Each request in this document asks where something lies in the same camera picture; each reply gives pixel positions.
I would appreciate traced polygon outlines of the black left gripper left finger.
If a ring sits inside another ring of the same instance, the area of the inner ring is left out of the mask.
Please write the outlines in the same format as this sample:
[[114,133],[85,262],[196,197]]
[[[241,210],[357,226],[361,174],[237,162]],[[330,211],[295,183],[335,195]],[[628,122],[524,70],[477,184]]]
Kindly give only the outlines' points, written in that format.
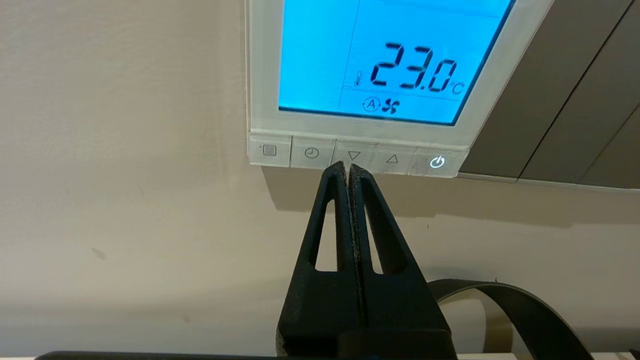
[[[276,353],[290,358],[336,358],[338,339],[361,323],[358,271],[345,164],[320,178],[301,248],[276,327]],[[334,203],[335,271],[317,269],[323,226]]]

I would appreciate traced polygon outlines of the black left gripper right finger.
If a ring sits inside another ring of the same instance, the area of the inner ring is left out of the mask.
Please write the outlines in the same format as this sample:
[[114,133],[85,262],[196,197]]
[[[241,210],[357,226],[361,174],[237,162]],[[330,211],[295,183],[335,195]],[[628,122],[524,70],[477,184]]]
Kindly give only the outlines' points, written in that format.
[[374,176],[356,164],[350,166],[349,205],[365,326],[450,332]]

